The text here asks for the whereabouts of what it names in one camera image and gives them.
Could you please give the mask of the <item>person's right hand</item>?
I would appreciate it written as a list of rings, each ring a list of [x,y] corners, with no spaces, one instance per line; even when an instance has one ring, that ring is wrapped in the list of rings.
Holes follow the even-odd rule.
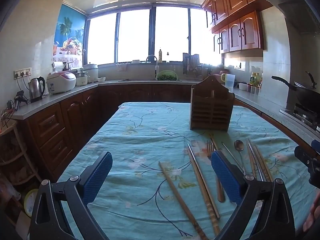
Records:
[[[319,217],[319,198],[317,198],[311,206],[310,213],[305,223],[303,224],[303,231],[304,232],[308,231],[318,217]]]

